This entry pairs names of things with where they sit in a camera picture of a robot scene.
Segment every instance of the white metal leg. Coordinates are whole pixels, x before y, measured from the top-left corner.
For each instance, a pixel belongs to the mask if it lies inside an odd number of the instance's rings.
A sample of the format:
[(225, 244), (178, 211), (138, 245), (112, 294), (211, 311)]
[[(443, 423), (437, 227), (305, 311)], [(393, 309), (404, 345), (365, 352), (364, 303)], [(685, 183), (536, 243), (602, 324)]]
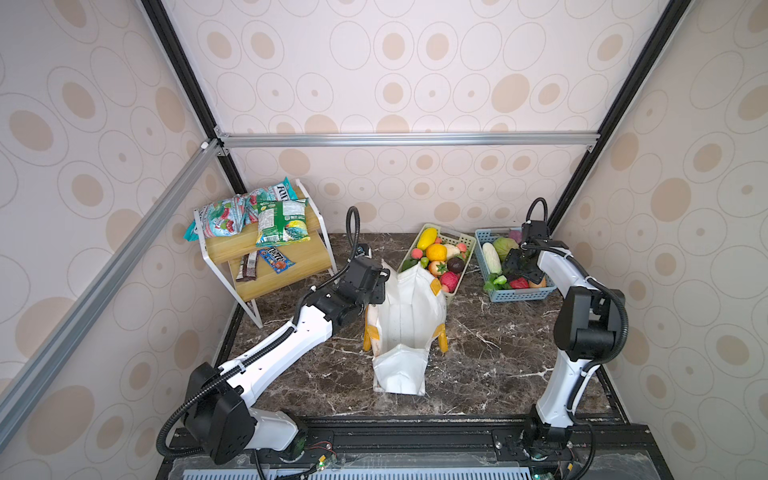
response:
[(203, 235), (203, 222), (200, 221), (200, 212), (197, 211), (197, 208), (194, 210), (194, 222), (195, 222), (195, 233), (197, 233), (197, 239), (200, 241), (200, 252), (203, 254), (203, 261), (214, 272), (214, 275), (216, 275), (219, 281), (224, 284), (224, 287), (227, 289), (227, 291), (231, 293), (233, 297), (235, 297), (235, 300), (237, 300), (240, 306), (243, 307), (243, 310), (245, 310), (245, 313), (250, 317), (251, 320), (253, 320), (253, 323), (255, 323), (259, 328), (261, 328), (263, 325), (261, 323), (261, 316), (259, 315), (259, 310), (256, 309), (256, 303), (255, 302), (253, 303), (253, 310), (252, 310), (248, 306), (248, 304), (243, 301), (243, 299), (237, 293), (237, 290), (235, 290), (235, 288), (232, 286), (230, 281), (221, 273), (221, 270), (219, 270), (216, 264), (208, 256), (208, 249), (206, 248), (206, 245), (205, 245), (205, 236)]
[(315, 201), (312, 200), (312, 197), (309, 196), (309, 194), (306, 192), (306, 188), (301, 183), (300, 179), (296, 179), (296, 185), (301, 189), (301, 192), (304, 194), (304, 197), (310, 202), (310, 207), (312, 210), (315, 211), (315, 215), (317, 215), (317, 220), (320, 221), (320, 231), (323, 233), (323, 241), (326, 243), (326, 250), (328, 250), (328, 257), (331, 259), (331, 267), (333, 269), (333, 272), (331, 272), (331, 275), (336, 273), (338, 271), (338, 268), (336, 267), (336, 258), (333, 256), (333, 249), (331, 248), (331, 240), (328, 238), (328, 229), (326, 229), (326, 221), (323, 219), (323, 215), (320, 214), (319, 208), (317, 208), (317, 205), (315, 205)]

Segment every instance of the marble tabletop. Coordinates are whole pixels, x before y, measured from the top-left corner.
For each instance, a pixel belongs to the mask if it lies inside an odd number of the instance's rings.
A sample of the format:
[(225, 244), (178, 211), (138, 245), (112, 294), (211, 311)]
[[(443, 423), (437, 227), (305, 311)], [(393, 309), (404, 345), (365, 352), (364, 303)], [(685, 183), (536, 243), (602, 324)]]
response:
[[(360, 241), (397, 268), (413, 241), (412, 233), (361, 233)], [(336, 262), (349, 255), (344, 234), (331, 234)], [(230, 358), (255, 346), (292, 315), (298, 296), (327, 273), (313, 276), (257, 300), (264, 327), (243, 318)], [(482, 291), (477, 260), (471, 263), (448, 307), (445, 329), (449, 350), (435, 341), (426, 369), (426, 395), (372, 390), (371, 352), (362, 350), (362, 318), (304, 355), (279, 376), (256, 407), (297, 415), (506, 415), (526, 413), (541, 396), (557, 350), (552, 326), (562, 304), (559, 292), (546, 300), (491, 303)], [(610, 412), (592, 378), (579, 412)]]

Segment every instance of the wall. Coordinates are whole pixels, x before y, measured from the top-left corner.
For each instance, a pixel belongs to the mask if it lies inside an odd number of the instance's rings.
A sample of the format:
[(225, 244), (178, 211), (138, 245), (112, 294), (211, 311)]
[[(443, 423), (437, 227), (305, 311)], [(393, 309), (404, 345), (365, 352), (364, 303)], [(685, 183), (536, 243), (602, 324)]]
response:
[[(133, 2), (2, 3), (0, 389), (201, 138)], [(153, 432), (233, 304), (181, 235), (193, 207), (230, 192), (212, 164), (0, 455), (0, 478), (154, 478)]]
[(675, 478), (768, 465), (768, 2), (705, 0), (558, 228), (627, 295), (610, 375)]
[[(244, 134), (594, 130), (666, 2), (167, 0), (165, 5), (220, 126)], [(517, 223), (521, 208), (527, 210), (539, 194), (554, 206), (568, 182), (568, 165), (584, 148), (555, 150), (234, 153), (251, 184), (288, 174), (322, 185), (316, 201), (332, 217), (334, 231), (343, 231), (335, 212), (343, 215), (350, 204), (364, 202), (368, 229), (412, 232), (427, 221), (464, 231)], [(424, 154), (429, 159), (422, 164), (429, 166), (418, 167)], [(520, 156), (530, 158), (521, 170), (514, 166)], [(417, 185), (423, 193), (414, 194)]]

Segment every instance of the shelf board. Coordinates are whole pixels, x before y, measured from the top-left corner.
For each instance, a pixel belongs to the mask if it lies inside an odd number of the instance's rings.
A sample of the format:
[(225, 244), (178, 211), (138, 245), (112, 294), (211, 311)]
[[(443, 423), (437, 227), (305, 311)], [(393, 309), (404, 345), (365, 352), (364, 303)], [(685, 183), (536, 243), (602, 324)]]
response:
[[(301, 193), (301, 189), (293, 185), (293, 189), (296, 191), (296, 195), (299, 199), (305, 198)], [(306, 203), (306, 229), (312, 233), (320, 229), (320, 220), (318, 220), (315, 211), (310, 206), (310, 202)], [(208, 256), (215, 263), (224, 263), (230, 260), (237, 260), (240, 262), (240, 258), (246, 253), (252, 252), (256, 241), (259, 240), (259, 225), (258, 223), (252, 223), (246, 225), (243, 230), (232, 237), (212, 237), (205, 239), (205, 246), (208, 250)]]
[[(259, 258), (256, 263), (256, 279), (250, 282), (235, 282), (237, 294), (243, 298), (243, 301), (248, 302), (308, 276), (328, 270), (331, 267), (331, 259), (328, 257), (328, 250), (326, 250), (326, 246), (316, 230), (310, 233), (310, 239), (308, 242), (277, 247), (283, 255), (296, 263), (282, 273), (275, 273), (275, 270), (263, 258)], [(253, 250), (253, 245), (251, 245), (250, 250), (229, 261), (232, 278), (237, 276), (242, 256)]]

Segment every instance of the blue basket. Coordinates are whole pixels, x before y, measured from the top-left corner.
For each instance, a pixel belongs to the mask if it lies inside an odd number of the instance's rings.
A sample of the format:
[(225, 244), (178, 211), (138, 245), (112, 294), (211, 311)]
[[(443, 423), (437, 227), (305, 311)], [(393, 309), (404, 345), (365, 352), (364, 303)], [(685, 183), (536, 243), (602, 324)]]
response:
[[(475, 230), (475, 239), (477, 242), (477, 249), (478, 254), (475, 255), (475, 258), (478, 259), (478, 264), (480, 265), (480, 273), (482, 273), (482, 279), (483, 283), (488, 281), (488, 278), (490, 276), (490, 270), (488, 270), (488, 265), (485, 264), (485, 258), (482, 254), (482, 245), (483, 243), (492, 242), (493, 240), (496, 240), (499, 237), (506, 237), (509, 234), (510, 230), (520, 230), (520, 227), (512, 227), (512, 228), (480, 228)], [(543, 300), (547, 298), (547, 296), (554, 290), (557, 289), (556, 286), (554, 286), (554, 282), (552, 282), (552, 279), (549, 278), (549, 275), (546, 276), (547, 279), (547, 286), (544, 288), (521, 288), (516, 290), (494, 290), (489, 294), (491, 297), (491, 301), (495, 303), (503, 303), (503, 302), (522, 302), (524, 300)]]

